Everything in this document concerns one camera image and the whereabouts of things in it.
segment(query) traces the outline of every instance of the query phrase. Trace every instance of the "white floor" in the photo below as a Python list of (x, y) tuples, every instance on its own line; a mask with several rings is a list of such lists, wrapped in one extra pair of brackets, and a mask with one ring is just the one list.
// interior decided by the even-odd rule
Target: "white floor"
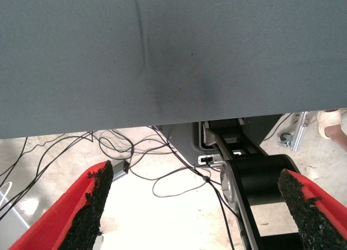
[[(290, 149), (277, 145), (281, 133), (294, 131), (293, 123), (296, 119), (293, 114), (271, 139), (261, 144), (262, 148), (269, 154), (285, 153), (291, 156), (302, 174), (347, 205), (347, 153), (331, 140), (320, 138), (315, 119), (307, 128), (300, 152), (292, 153)], [(343, 123), (346, 126), (346, 115), (343, 115)], [(133, 142), (153, 134), (153, 131), (146, 127), (119, 131)], [(56, 136), (30, 137), (25, 150)], [(0, 172), (16, 160), (23, 142), (24, 138), (0, 140)], [(43, 166), (69, 142), (70, 140), (67, 140), (52, 148), (45, 155)], [(114, 142), (121, 146), (120, 140), (114, 139)], [(34, 177), (38, 161), (51, 144), (37, 147), (21, 159), (8, 178), (8, 181), (13, 182), (8, 198), (12, 198)], [(155, 146), (158, 146), (155, 142), (146, 142), (138, 148), (148, 149)], [(39, 182), (18, 203), (17, 210), (32, 225), (85, 169), (106, 159), (98, 143), (84, 140), (76, 144), (49, 167)], [(134, 171), (145, 177), (158, 177), (179, 167), (182, 167), (182, 164), (173, 155), (148, 155), (134, 167)], [(219, 180), (218, 173), (211, 173), (213, 179)], [(230, 249), (219, 202), (210, 186), (205, 185), (178, 197), (157, 198), (152, 195), (152, 184), (153, 182), (141, 180), (132, 174), (112, 184), (101, 218), (101, 231), (105, 236), (102, 249)], [(202, 180), (199, 177), (188, 170), (181, 171), (158, 182), (156, 192), (161, 195), (176, 194), (200, 184)], [(283, 204), (253, 207), (253, 212), (261, 235), (296, 231), (296, 226)], [(230, 213), (228, 221), (236, 249), (243, 249), (236, 221)]]

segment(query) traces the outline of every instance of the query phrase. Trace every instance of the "gray fabric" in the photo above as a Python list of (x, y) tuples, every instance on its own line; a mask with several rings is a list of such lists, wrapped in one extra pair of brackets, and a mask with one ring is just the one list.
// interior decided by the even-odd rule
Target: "gray fabric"
[(0, 0), (0, 138), (345, 107), (347, 0)]

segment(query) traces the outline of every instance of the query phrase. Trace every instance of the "black cylinder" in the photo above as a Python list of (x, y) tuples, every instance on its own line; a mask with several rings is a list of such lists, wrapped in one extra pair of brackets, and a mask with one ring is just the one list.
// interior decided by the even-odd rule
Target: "black cylinder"
[(277, 182), (282, 169), (299, 172), (288, 155), (271, 155), (238, 159), (233, 162), (241, 176), (249, 204), (283, 202)]

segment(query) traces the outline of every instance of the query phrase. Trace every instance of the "person's foot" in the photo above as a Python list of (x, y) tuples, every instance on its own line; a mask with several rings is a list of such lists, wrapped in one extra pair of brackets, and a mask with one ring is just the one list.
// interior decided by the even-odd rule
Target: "person's foot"
[(316, 118), (318, 122), (318, 132), (324, 139), (330, 139), (332, 134), (338, 132), (338, 129), (342, 132), (340, 109), (334, 111), (319, 111)]
[(347, 136), (341, 129), (341, 111), (329, 110), (317, 113), (318, 132), (325, 139), (332, 139), (347, 151)]

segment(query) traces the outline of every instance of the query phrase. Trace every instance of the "white shoe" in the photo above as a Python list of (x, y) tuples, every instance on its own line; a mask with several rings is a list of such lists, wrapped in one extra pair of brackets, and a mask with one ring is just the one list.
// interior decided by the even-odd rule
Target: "white shoe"
[(318, 132), (324, 139), (330, 139), (325, 135), (325, 128), (341, 124), (341, 110), (332, 112), (319, 111), (316, 115), (318, 122)]

